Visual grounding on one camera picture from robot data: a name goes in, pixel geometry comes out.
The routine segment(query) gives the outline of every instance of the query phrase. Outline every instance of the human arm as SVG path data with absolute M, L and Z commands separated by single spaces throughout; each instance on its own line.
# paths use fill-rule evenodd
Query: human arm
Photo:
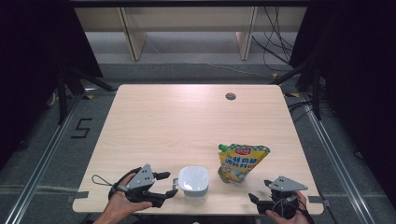
M 122 180 L 121 184 L 126 185 L 134 177 L 135 174 L 128 175 Z M 125 193 L 116 191 L 107 203 L 107 206 L 101 216 L 93 223 L 95 224 L 116 224 L 124 220 L 136 211 L 141 211 L 150 208 L 152 203 L 131 203 L 126 197 Z
M 297 198 L 300 200 L 299 208 L 301 210 L 305 210 L 306 198 L 300 191 L 295 191 Z M 293 218 L 287 220 L 283 217 L 280 217 L 278 213 L 273 212 L 271 210 L 265 211 L 265 215 L 270 217 L 276 224 L 309 224 L 305 215 L 299 210 L 296 211 L 296 215 Z

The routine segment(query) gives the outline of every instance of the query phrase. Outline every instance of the hole in table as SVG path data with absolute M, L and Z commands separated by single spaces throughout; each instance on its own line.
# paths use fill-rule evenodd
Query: hole in table
M 228 92 L 227 94 L 225 94 L 225 98 L 227 98 L 227 100 L 234 100 L 236 98 L 236 95 L 232 92 Z

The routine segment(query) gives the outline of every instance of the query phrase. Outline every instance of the wooden table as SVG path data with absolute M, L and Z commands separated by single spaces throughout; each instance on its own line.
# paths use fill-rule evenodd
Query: wooden table
M 234 100 L 226 98 L 235 94 Z M 238 187 L 225 184 L 217 173 L 219 144 L 264 145 L 271 153 Z M 162 208 L 143 214 L 258 215 L 248 193 L 270 200 L 263 180 L 284 175 L 309 187 L 305 196 L 318 196 L 284 96 L 275 85 L 122 85 L 114 99 L 75 199 L 76 212 L 102 212 L 109 187 L 92 183 L 99 175 L 115 183 L 129 170 L 146 163 L 153 172 L 170 172 L 152 192 L 165 193 L 185 166 L 209 171 L 204 203 L 184 198 L 180 189 Z M 308 203 L 310 214 L 323 212 L 321 203 Z

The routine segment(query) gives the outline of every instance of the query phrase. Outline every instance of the snack bag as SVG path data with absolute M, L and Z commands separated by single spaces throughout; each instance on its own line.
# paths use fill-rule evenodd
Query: snack bag
M 219 175 L 224 183 L 241 183 L 248 173 L 259 164 L 269 153 L 270 149 L 264 146 L 247 146 L 220 144 L 219 153 L 221 166 Z

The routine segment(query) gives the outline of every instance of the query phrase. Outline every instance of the red logo on bag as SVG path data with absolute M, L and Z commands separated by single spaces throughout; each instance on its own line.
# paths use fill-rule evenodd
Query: red logo on bag
M 248 155 L 251 152 L 250 147 L 240 147 L 235 150 L 235 152 L 239 155 Z

